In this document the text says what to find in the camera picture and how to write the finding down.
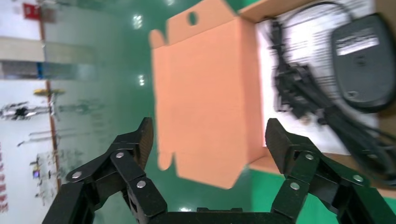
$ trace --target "orange cardboard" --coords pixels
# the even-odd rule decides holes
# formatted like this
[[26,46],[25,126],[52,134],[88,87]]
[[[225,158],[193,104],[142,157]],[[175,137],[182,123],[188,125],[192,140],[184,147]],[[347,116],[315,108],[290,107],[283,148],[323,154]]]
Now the orange cardboard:
[[166,25],[167,38],[150,33],[158,165],[174,158],[178,176],[229,189],[266,153],[255,25],[223,0],[203,0]]

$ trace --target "screw head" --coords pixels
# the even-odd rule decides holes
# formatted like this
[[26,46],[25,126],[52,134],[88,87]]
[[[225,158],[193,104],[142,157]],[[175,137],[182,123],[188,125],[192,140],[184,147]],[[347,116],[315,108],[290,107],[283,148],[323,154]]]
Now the screw head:
[[294,190],[300,189],[300,185],[298,185],[298,183],[296,183],[296,182],[291,183],[291,184],[290,184],[290,187],[291,187],[292,189],[294,189]]
[[137,186],[137,188],[144,188],[144,186],[146,186],[146,182],[139,181],[136,186]]
[[121,158],[122,156],[124,156],[124,153],[117,153],[117,154],[115,155],[115,157],[117,157],[117,158]]
[[77,171],[76,173],[73,173],[73,175],[71,175],[71,177],[73,179],[77,179],[77,178],[81,177],[82,174],[83,173],[81,171]]
[[361,177],[360,175],[354,175],[354,179],[359,182],[363,182],[364,180],[363,177]]
[[307,155],[305,155],[305,157],[306,157],[307,159],[309,159],[309,160],[313,160],[313,155],[311,155],[311,154],[307,154]]

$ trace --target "green floor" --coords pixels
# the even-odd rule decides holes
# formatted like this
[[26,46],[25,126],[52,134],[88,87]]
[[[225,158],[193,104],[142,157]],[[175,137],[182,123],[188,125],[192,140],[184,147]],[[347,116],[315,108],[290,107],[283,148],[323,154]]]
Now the green floor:
[[[228,0],[228,3],[238,10],[254,1]],[[117,134],[135,130],[143,117],[155,116],[149,31],[165,32],[166,19],[199,0],[118,0],[110,5],[77,2],[84,3],[78,7],[45,6],[54,9],[56,16],[55,23],[44,26],[48,61],[64,59],[59,44],[84,48],[90,55],[89,59],[74,56],[70,64],[44,65],[44,75],[51,80],[52,88],[66,90],[58,97],[57,105],[75,105],[83,100],[100,105],[100,109],[84,113],[59,113],[57,129],[74,128],[78,134],[61,138],[59,149],[84,152],[78,162],[69,161],[70,166],[104,153]],[[167,201],[169,211],[197,207],[269,211],[283,181],[280,176],[248,169],[230,190],[180,179],[174,165],[166,171],[157,168],[156,145],[146,172]],[[396,208],[394,201],[389,202]],[[95,223],[130,224],[131,220],[134,222],[120,195],[115,195],[97,212]],[[334,224],[336,219],[316,198],[309,197],[298,223]]]

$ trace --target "white wall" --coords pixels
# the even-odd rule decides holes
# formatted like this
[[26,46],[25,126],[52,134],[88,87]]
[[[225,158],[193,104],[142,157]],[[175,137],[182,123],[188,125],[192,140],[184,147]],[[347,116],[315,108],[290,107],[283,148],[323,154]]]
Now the white wall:
[[36,0],[0,0],[0,36],[39,41],[39,21],[24,18],[23,3],[36,4]]
[[[0,81],[0,106],[9,103],[29,101],[32,105],[46,105],[45,97],[33,95],[34,89],[45,88],[45,81]],[[38,181],[32,178],[38,153],[51,152],[52,141],[29,143],[17,147],[21,141],[29,139],[29,133],[50,130],[47,114],[30,120],[0,120],[0,142],[3,152],[4,173],[6,175],[9,210],[0,213],[1,224],[40,224],[50,203],[42,204]]]

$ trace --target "power cord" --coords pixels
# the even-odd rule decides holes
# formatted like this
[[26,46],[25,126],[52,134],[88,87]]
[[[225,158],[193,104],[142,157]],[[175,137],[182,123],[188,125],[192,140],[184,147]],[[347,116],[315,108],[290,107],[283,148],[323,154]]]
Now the power cord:
[[[342,141],[358,164],[375,179],[396,187],[396,137],[379,129],[368,127],[346,115],[323,92],[308,65],[288,63],[285,59],[284,24],[297,14],[321,5],[335,5],[348,14],[352,13],[342,4],[336,2],[319,2],[309,5],[280,22],[277,18],[267,17],[271,22],[270,40],[276,51],[278,66],[274,75],[278,90],[278,105],[287,105],[299,119],[309,113],[317,116],[320,125],[328,125]],[[285,110],[278,106],[278,112]]]

